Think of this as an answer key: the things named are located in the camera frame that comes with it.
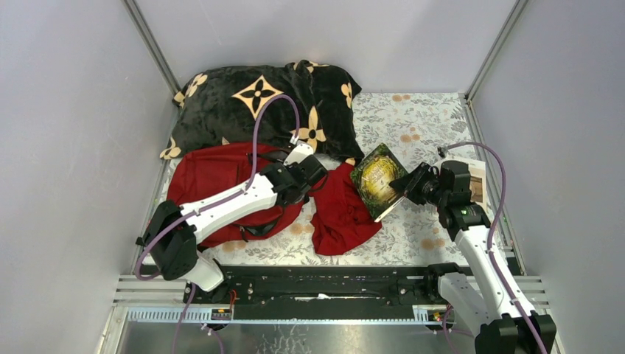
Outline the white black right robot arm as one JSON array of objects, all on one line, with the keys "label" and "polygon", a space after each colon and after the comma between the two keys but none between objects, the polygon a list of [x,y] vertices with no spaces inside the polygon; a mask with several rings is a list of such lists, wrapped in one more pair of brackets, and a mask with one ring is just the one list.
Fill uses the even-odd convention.
[{"label": "white black right robot arm", "polygon": [[550,315],[529,302],[496,250],[495,224],[472,200],[469,165],[457,160],[439,166],[421,163],[390,182],[396,192],[418,205],[436,208],[439,223],[463,254],[477,283],[454,263],[429,266],[422,287],[429,302],[444,300],[474,337],[477,353],[549,353],[556,337]]}]

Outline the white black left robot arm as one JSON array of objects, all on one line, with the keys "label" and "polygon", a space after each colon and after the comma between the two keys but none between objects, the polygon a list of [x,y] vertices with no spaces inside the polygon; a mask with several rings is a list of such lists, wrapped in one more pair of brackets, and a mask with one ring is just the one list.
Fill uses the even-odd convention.
[{"label": "white black left robot arm", "polygon": [[299,215],[313,190],[322,187],[327,169],[313,148],[298,143],[278,148],[238,142],[195,150],[179,162],[168,199],[151,217],[137,243],[135,275],[150,256],[156,275],[196,284],[212,303],[228,296],[219,265],[201,248],[232,240],[264,240],[282,231]]}]

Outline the red student backpack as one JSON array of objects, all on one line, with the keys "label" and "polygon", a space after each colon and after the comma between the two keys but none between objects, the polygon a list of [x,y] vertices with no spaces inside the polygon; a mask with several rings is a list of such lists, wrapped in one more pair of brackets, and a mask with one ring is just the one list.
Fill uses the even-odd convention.
[{"label": "red student backpack", "polygon": [[[178,163],[167,190],[167,200],[177,205],[199,201],[247,181],[252,170],[252,144],[230,143],[186,154]],[[265,240],[287,228],[309,201],[273,206],[224,226],[206,238],[200,248],[230,241]]]}]

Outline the red treehouse storybook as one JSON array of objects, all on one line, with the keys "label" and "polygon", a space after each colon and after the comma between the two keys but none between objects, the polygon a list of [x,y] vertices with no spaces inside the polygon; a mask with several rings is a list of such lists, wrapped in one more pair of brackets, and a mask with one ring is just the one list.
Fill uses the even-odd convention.
[{"label": "red treehouse storybook", "polygon": [[286,150],[272,150],[267,153],[262,154],[262,158],[271,162],[271,163],[281,163],[283,164],[286,158],[289,155],[289,151]]}]

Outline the white beige cover book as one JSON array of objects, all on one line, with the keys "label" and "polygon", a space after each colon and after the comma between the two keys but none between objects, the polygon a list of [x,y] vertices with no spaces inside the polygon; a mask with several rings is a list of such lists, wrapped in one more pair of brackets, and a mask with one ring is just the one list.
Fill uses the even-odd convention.
[{"label": "white beige cover book", "polygon": [[472,193],[471,201],[480,205],[483,209],[487,208],[488,194],[486,191],[486,163],[470,159],[470,190]]}]

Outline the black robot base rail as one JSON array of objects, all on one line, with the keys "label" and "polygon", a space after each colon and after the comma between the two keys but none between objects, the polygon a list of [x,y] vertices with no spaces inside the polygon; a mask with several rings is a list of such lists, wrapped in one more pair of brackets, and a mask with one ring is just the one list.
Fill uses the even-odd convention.
[{"label": "black robot base rail", "polygon": [[403,320],[413,307],[445,308],[432,266],[234,266],[213,291],[184,290],[194,305],[225,305],[236,320]]}]

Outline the black floral plush blanket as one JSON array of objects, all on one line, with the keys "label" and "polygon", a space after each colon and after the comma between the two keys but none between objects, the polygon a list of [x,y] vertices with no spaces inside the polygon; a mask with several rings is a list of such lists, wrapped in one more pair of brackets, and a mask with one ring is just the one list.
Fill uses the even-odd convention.
[{"label": "black floral plush blanket", "polygon": [[285,148],[297,136],[316,153],[362,159],[353,110],[361,90],[345,69],[310,60],[198,72],[172,99],[178,118],[159,157],[253,138]]}]

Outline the green dark cover book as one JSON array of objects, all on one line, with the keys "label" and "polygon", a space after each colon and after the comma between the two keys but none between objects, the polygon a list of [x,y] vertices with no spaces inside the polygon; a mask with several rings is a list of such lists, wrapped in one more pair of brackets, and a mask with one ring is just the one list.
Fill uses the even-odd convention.
[{"label": "green dark cover book", "polygon": [[380,222],[403,199],[390,183],[408,174],[390,148],[382,143],[350,173],[360,199],[374,222]]}]

